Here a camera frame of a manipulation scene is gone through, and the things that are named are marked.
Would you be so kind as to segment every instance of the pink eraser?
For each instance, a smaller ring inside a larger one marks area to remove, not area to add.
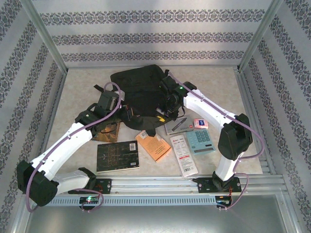
[[[194,119],[194,127],[197,129],[208,129],[208,122],[204,119]]]

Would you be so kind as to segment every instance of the orange notepad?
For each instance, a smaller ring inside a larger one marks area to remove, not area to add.
[[[145,130],[138,134],[135,139],[156,162],[159,162],[161,158],[172,150],[171,146],[163,138],[160,138],[158,135],[150,137]]]

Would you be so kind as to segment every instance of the patterned wallpaper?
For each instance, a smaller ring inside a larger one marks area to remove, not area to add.
[[[107,67],[238,65],[271,0],[33,3],[68,67]]]
[[[63,78],[18,0],[0,0],[0,233],[21,196],[16,166],[42,149]]]
[[[310,15],[307,1],[284,1],[244,71],[302,232],[311,232]]]

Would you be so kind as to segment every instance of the metal bracket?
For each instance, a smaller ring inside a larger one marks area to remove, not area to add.
[[[233,193],[240,193],[242,191],[240,179],[238,177],[234,177],[233,180],[228,184],[227,189],[222,191],[219,191],[217,187],[213,184],[212,177],[200,177],[192,179],[192,181],[198,184],[199,193],[223,193],[226,191],[229,192],[229,187],[232,188]]]
[[[112,179],[96,179],[96,183],[92,190],[101,192],[102,194],[110,194]],[[68,191],[69,194],[94,194],[85,191]]]

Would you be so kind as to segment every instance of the blue calculator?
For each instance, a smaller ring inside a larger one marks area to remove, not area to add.
[[[207,130],[191,131],[186,135],[192,154],[207,154],[216,150]]]

